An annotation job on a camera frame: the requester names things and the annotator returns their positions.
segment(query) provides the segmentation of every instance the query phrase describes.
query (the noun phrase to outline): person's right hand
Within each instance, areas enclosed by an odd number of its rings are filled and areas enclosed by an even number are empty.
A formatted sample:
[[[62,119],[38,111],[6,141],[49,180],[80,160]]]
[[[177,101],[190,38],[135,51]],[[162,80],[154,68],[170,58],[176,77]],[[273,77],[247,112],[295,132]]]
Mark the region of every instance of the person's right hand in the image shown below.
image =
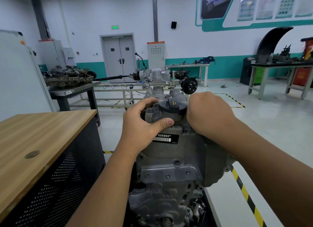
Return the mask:
[[[228,103],[211,92],[190,96],[187,120],[197,133],[211,140],[221,138],[238,121]]]

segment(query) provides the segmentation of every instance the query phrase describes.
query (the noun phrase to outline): hand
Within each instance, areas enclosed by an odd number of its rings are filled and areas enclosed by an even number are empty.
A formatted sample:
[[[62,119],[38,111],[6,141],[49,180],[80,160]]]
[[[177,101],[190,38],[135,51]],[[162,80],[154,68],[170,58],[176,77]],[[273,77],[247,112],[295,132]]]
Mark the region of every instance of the hand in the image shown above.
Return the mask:
[[[174,121],[171,118],[162,118],[155,123],[147,123],[141,117],[141,112],[158,102],[157,98],[146,98],[136,103],[123,115],[122,136],[117,145],[118,149],[125,149],[129,154],[136,156],[145,149],[155,138],[155,136],[172,125]]]
[[[187,120],[199,134],[215,141],[239,121],[220,96],[211,92],[195,93],[189,98]]]

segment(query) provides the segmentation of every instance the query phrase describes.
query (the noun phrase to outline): engine block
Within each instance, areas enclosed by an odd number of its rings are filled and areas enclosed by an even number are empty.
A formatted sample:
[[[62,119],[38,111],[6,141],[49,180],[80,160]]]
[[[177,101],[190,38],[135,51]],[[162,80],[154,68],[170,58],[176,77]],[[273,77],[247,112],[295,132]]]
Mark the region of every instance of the engine block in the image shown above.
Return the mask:
[[[175,124],[137,156],[138,181],[146,187],[129,193],[130,209],[142,226],[183,227],[196,215],[192,200],[201,198],[204,187],[216,183],[235,159],[191,128],[186,119],[188,101],[179,89],[164,94],[162,86],[149,87],[147,97],[156,97],[159,102],[146,109],[146,122],[170,117]]]

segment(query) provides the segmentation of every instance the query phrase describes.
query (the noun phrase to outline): forearm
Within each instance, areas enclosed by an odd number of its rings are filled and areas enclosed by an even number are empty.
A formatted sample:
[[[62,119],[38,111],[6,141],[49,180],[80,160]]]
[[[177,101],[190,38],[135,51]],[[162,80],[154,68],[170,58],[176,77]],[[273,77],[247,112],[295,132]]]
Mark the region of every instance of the forearm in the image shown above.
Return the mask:
[[[313,217],[313,169],[296,160],[238,121],[222,138],[225,147],[285,226],[310,225]]]
[[[135,154],[119,144],[67,227],[123,226]]]

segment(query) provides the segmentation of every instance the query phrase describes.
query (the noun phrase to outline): wall speaker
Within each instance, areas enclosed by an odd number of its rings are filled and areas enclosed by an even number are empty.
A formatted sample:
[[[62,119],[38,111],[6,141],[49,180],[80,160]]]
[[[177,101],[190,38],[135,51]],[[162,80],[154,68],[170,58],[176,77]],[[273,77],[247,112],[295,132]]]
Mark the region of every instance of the wall speaker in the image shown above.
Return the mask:
[[[176,25],[177,25],[177,22],[173,22],[173,21],[172,21],[171,29],[175,29],[175,28],[176,28]]]

